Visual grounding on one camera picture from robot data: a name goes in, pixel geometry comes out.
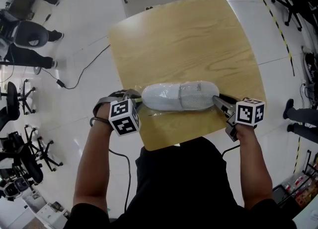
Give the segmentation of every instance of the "wrist strap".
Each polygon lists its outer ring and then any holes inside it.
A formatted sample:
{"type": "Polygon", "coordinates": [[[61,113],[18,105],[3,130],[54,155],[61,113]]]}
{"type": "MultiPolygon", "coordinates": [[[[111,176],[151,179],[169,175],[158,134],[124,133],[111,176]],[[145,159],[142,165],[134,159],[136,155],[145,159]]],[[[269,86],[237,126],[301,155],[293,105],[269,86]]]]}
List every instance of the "wrist strap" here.
{"type": "Polygon", "coordinates": [[[93,126],[93,120],[97,120],[97,121],[103,122],[103,123],[109,125],[110,128],[113,130],[113,126],[110,124],[109,120],[106,120],[106,119],[103,119],[103,118],[100,118],[100,117],[92,117],[90,119],[90,121],[89,121],[89,124],[90,124],[91,127],[93,126]]]}

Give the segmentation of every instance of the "plastic wrap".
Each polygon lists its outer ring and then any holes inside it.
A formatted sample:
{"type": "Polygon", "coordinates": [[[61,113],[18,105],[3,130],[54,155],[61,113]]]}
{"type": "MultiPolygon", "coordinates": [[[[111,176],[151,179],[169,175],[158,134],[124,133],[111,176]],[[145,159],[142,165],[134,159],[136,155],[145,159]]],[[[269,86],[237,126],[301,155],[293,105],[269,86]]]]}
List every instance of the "plastic wrap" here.
{"type": "Polygon", "coordinates": [[[217,86],[208,81],[157,83],[135,90],[141,93],[143,105],[150,109],[151,115],[211,110],[212,97],[220,95],[217,86]]]}

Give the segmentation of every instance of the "black cable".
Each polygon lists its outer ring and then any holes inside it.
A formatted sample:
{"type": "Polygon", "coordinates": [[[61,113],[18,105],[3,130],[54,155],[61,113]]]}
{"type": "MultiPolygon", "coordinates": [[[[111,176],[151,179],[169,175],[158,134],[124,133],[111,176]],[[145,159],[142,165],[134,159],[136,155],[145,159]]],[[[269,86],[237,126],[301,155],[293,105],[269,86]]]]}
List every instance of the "black cable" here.
{"type": "Polygon", "coordinates": [[[12,58],[12,61],[13,61],[12,73],[10,74],[10,76],[9,76],[7,79],[5,79],[5,80],[3,80],[3,81],[0,81],[0,83],[3,83],[3,82],[5,82],[5,81],[9,80],[9,79],[11,78],[11,76],[13,75],[13,72],[14,72],[14,57],[13,57],[13,54],[12,54],[12,48],[11,48],[10,46],[9,46],[9,50],[10,50],[11,58],[12,58]]]}
{"type": "Polygon", "coordinates": [[[127,190],[127,197],[126,197],[126,201],[125,201],[125,212],[127,211],[127,202],[128,202],[128,197],[129,197],[129,191],[130,191],[130,184],[131,184],[131,173],[130,173],[130,161],[129,158],[126,155],[120,154],[120,153],[116,153],[114,151],[112,151],[111,149],[109,149],[109,152],[118,155],[118,156],[123,156],[127,159],[128,162],[128,173],[129,173],[129,181],[128,181],[128,190],[127,190]]]}
{"type": "Polygon", "coordinates": [[[72,88],[64,87],[64,88],[66,88],[66,89],[74,89],[74,88],[76,88],[77,85],[78,85],[79,82],[80,82],[80,78],[81,78],[82,74],[84,73],[84,71],[85,71],[91,64],[93,64],[93,62],[94,62],[104,51],[106,51],[109,46],[110,46],[110,45],[108,45],[104,50],[102,50],[102,51],[95,57],[95,59],[93,59],[92,62],[89,63],[86,68],[83,69],[83,71],[81,72],[81,74],[80,74],[80,76],[79,76],[79,80],[78,80],[78,82],[76,83],[76,85],[75,85],[74,87],[72,87],[72,88]]]}
{"type": "Polygon", "coordinates": [[[228,149],[228,150],[223,151],[223,153],[222,153],[222,158],[223,158],[223,156],[224,156],[224,154],[225,154],[226,152],[229,152],[229,151],[231,151],[231,150],[234,150],[234,149],[236,149],[236,148],[238,148],[238,147],[240,147],[240,145],[234,146],[234,147],[232,147],[232,148],[230,148],[230,149],[228,149]]]}
{"type": "Polygon", "coordinates": [[[299,94],[300,96],[302,97],[302,108],[305,107],[305,102],[304,102],[304,98],[303,98],[303,95],[302,95],[302,86],[305,85],[304,83],[302,83],[302,85],[300,85],[299,87],[299,94]]]}
{"type": "Polygon", "coordinates": [[[45,69],[43,69],[42,68],[42,70],[44,71],[44,72],[47,72],[50,76],[52,76],[52,78],[54,78],[55,80],[58,80],[57,78],[55,78],[49,71],[46,71],[45,69]]]}
{"type": "Polygon", "coordinates": [[[82,74],[84,73],[84,71],[85,71],[91,64],[93,64],[93,62],[94,62],[104,51],[106,51],[109,46],[110,46],[110,45],[108,45],[105,49],[103,49],[103,50],[95,57],[95,59],[93,59],[92,62],[89,63],[88,66],[85,67],[85,68],[82,70],[82,72],[81,72],[81,74],[80,74],[80,76],[79,76],[79,79],[78,79],[78,81],[77,81],[77,83],[76,83],[76,85],[75,85],[74,87],[67,88],[67,87],[65,86],[65,84],[64,84],[61,80],[55,78],[50,72],[46,71],[45,69],[43,69],[43,71],[47,72],[52,78],[54,78],[54,79],[56,80],[56,83],[57,83],[59,86],[61,86],[62,88],[74,89],[74,88],[76,88],[77,85],[79,84],[80,78],[81,78],[82,74]]]}
{"type": "MultiPolygon", "coordinates": [[[[72,87],[72,88],[67,88],[67,87],[65,87],[64,83],[62,83],[59,79],[55,78],[50,72],[46,71],[45,69],[42,69],[42,70],[45,71],[45,72],[47,72],[52,78],[54,78],[55,80],[57,80],[57,83],[58,83],[61,87],[64,87],[64,88],[66,88],[66,89],[74,89],[74,88],[76,88],[77,85],[79,84],[80,78],[81,78],[82,74],[84,73],[84,71],[85,71],[104,51],[106,51],[109,46],[110,46],[110,45],[108,45],[105,49],[103,49],[103,50],[95,57],[95,59],[93,59],[92,62],[89,63],[88,66],[85,67],[85,68],[82,70],[82,72],[81,72],[81,74],[80,74],[80,76],[79,76],[79,79],[78,79],[76,85],[75,85],[74,87],[72,87]]],[[[120,153],[116,153],[116,152],[112,151],[111,149],[109,149],[109,152],[111,152],[111,153],[113,153],[113,154],[115,154],[115,155],[118,155],[118,156],[123,156],[123,157],[125,157],[125,158],[127,159],[127,162],[128,162],[129,181],[128,181],[127,196],[126,196],[126,201],[125,201],[125,212],[126,212],[126,211],[127,211],[128,197],[129,197],[129,192],[130,192],[130,185],[131,185],[130,161],[129,161],[129,158],[128,158],[126,155],[123,155],[123,154],[120,154],[120,153]]]]}
{"type": "Polygon", "coordinates": [[[306,96],[306,98],[309,98],[310,100],[313,100],[311,97],[307,96],[307,94],[306,94],[306,89],[308,89],[310,92],[313,92],[313,91],[312,91],[311,89],[305,87],[305,96],[306,96]]]}

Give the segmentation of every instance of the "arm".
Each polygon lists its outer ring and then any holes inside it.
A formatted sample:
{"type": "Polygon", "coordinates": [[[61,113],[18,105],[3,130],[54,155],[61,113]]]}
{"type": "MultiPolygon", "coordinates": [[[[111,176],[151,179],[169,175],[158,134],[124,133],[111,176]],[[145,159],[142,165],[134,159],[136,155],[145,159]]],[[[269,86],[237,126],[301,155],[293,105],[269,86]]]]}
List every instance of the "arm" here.
{"type": "Polygon", "coordinates": [[[265,199],[272,199],[272,180],[253,127],[236,125],[240,142],[240,182],[245,207],[251,209],[265,199]]]}
{"type": "MultiPolygon", "coordinates": [[[[108,119],[109,103],[100,107],[97,117],[108,119]]],[[[88,203],[107,212],[106,193],[109,181],[109,125],[95,121],[80,159],[73,205],[88,203]]]]}

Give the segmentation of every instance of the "white tiled floor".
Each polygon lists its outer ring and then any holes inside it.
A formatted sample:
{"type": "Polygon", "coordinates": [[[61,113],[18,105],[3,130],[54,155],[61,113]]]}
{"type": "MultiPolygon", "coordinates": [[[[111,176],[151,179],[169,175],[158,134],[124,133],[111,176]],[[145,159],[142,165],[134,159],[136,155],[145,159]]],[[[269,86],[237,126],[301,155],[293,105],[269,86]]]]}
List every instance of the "white tiled floor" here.
{"type": "MultiPolygon", "coordinates": [[[[262,1],[228,1],[249,39],[259,64],[267,98],[267,111],[265,121],[257,127],[256,133],[273,184],[276,185],[291,175],[294,170],[298,136],[286,132],[289,122],[283,120],[282,112],[289,98],[295,100],[296,107],[302,106],[300,85],[305,77],[301,46],[307,45],[313,49],[317,44],[313,43],[308,35],[312,34],[312,30],[308,31],[303,25],[303,31],[299,32],[293,21],[289,27],[285,26],[286,9],[266,0],[277,18],[293,55],[296,75],[293,76],[284,42],[262,1]]],[[[59,61],[57,70],[49,70],[49,72],[63,80],[66,86],[76,84],[81,70],[108,45],[109,28],[126,18],[122,0],[61,0],[58,7],[49,7],[39,1],[36,5],[38,10],[35,20],[38,23],[42,24],[52,11],[52,16],[45,23],[45,27],[65,33],[61,43],[48,43],[38,51],[43,55],[52,55],[59,61]]],[[[3,78],[8,76],[11,70],[10,67],[4,68],[3,78]]],[[[43,136],[45,141],[51,139],[55,141],[51,152],[57,160],[64,163],[64,166],[59,167],[56,172],[50,172],[44,165],[45,178],[37,188],[48,201],[58,201],[70,210],[77,166],[89,132],[92,108],[100,97],[122,87],[111,50],[105,51],[84,72],[78,87],[73,90],[60,88],[45,72],[35,76],[30,68],[16,67],[11,81],[20,85],[21,77],[30,79],[30,87],[37,88],[32,97],[37,113],[21,115],[18,121],[13,122],[13,128],[22,132],[23,126],[30,124],[38,128],[38,134],[43,136]]],[[[220,152],[236,145],[232,143],[224,130],[209,134],[206,138],[211,140],[220,152]]],[[[139,156],[142,145],[138,134],[121,138],[115,135],[111,137],[111,149],[126,154],[131,160],[132,188],[129,200],[136,192],[134,160],[139,156]]],[[[307,149],[316,153],[318,145],[301,139],[297,170],[301,170],[307,149]]],[[[225,160],[234,197],[237,203],[242,205],[239,150],[227,153],[225,160]]],[[[107,202],[110,216],[118,217],[123,212],[126,198],[128,183],[126,160],[111,154],[110,170],[107,202]]]]}

